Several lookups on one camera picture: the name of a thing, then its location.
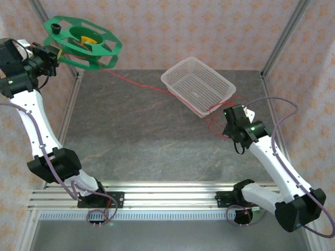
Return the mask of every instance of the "red wire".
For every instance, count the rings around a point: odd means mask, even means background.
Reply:
[[[76,43],[76,44],[78,44],[79,46],[85,48],[87,51],[90,51],[85,45],[83,45],[83,44],[81,44],[81,43],[78,43],[78,42],[75,41],[75,40],[73,40],[73,42]],[[77,57],[77,58],[89,58],[89,57],[90,57],[90,56],[77,56],[77,55],[70,54],[70,53],[65,53],[65,54],[69,54],[69,55],[75,56],[75,57]],[[112,72],[111,70],[108,70],[108,69],[102,69],[102,68],[101,68],[101,63],[99,62],[99,60],[98,60],[98,63],[99,63],[99,65],[100,65],[100,69],[101,69],[101,70],[103,70],[103,71],[105,71],[105,72],[108,72],[108,73],[110,73],[110,74],[112,74],[112,75],[114,75],[114,76],[116,76],[116,77],[118,77],[118,78],[120,78],[120,79],[122,79],[122,80],[124,80],[124,81],[127,81],[127,82],[129,82],[129,83],[131,83],[131,84],[133,84],[133,85],[137,85],[137,86],[140,86],[140,87],[143,87],[143,88],[148,88],[148,89],[156,90],[156,91],[158,91],[158,92],[160,92],[160,93],[170,94],[170,95],[176,97],[177,99],[181,100],[182,102],[188,104],[188,105],[191,107],[191,109],[192,109],[195,113],[201,115],[201,114],[194,108],[194,106],[193,106],[191,103],[189,103],[187,100],[185,100],[185,99],[183,99],[183,98],[181,98],[181,97],[179,97],[179,96],[177,96],[177,95],[171,93],[170,91],[168,91],[168,90],[162,90],[162,89],[155,88],[155,87],[152,87],[152,86],[149,86],[149,85],[141,85],[141,84],[136,83],[136,82],[134,82],[134,81],[132,81],[132,80],[130,80],[130,79],[127,79],[127,78],[125,78],[125,77],[122,77],[122,76],[120,76],[120,75],[118,75],[118,74]],[[217,124],[218,124],[219,126],[221,126],[222,128],[223,128],[224,126],[223,126],[222,124],[220,124],[217,120],[215,120],[215,117],[216,117],[216,116],[212,116],[212,114],[211,114],[211,110],[214,109],[214,108],[217,107],[217,106],[220,106],[220,105],[231,105],[231,106],[235,106],[235,105],[236,105],[235,103],[233,103],[233,102],[228,102],[228,101],[229,101],[230,99],[232,99],[232,98],[236,98],[236,97],[242,97],[242,98],[244,98],[244,99],[247,101],[247,103],[249,103],[249,100],[248,100],[248,98],[247,98],[246,96],[243,96],[243,95],[234,95],[234,96],[230,97],[228,100],[226,100],[226,101],[224,101],[224,102],[219,102],[219,103],[217,103],[217,104],[215,104],[215,105],[213,105],[213,106],[211,106],[211,107],[209,108],[209,110],[208,110],[208,111],[209,111],[209,116],[210,116],[210,121],[209,121],[209,122],[208,122],[207,119],[205,119],[205,117],[202,117],[202,116],[201,116],[201,118],[203,118],[203,119],[206,121],[206,123],[208,124],[208,130],[209,130],[212,134],[214,134],[214,135],[216,135],[216,136],[219,136],[219,137],[221,137],[221,138],[224,138],[224,139],[227,139],[227,138],[228,138],[227,136],[222,135],[221,133],[212,132],[211,128],[212,128],[212,126],[213,126],[213,122],[217,123]]]

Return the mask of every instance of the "yellow part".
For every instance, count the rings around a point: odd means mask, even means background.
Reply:
[[[86,36],[81,36],[80,43],[81,43],[81,44],[84,44],[84,43],[98,43],[98,42],[95,41],[95,40],[92,39],[92,38],[89,38],[89,37],[86,37]]]

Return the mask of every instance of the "mesh basket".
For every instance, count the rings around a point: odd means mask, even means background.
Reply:
[[[194,57],[186,58],[168,69],[161,80],[170,92],[191,104],[193,109],[181,100],[201,118],[209,114],[210,107],[226,101],[236,91],[235,85]]]

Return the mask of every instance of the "black knob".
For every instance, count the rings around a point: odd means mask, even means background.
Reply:
[[[51,30],[52,33],[58,35],[61,32],[62,27],[59,24],[52,24],[51,25]]]

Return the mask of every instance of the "green spool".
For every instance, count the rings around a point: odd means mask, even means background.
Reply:
[[[62,20],[70,23],[71,26],[67,29],[62,28],[55,31],[52,26],[55,27],[54,24],[57,26]],[[83,24],[94,27],[98,31],[84,27]],[[60,57],[60,62],[72,64],[87,70],[99,70],[113,68],[118,60],[117,55],[122,48],[120,40],[118,40],[109,30],[92,22],[80,18],[55,16],[46,21],[44,27],[50,34],[44,41],[45,45],[50,45],[52,41],[55,41],[63,46],[62,49],[65,54],[78,56],[81,60],[87,61],[89,65],[65,57]],[[113,49],[106,44],[106,40],[116,43]],[[108,64],[99,62],[99,59],[102,56],[111,56]]]

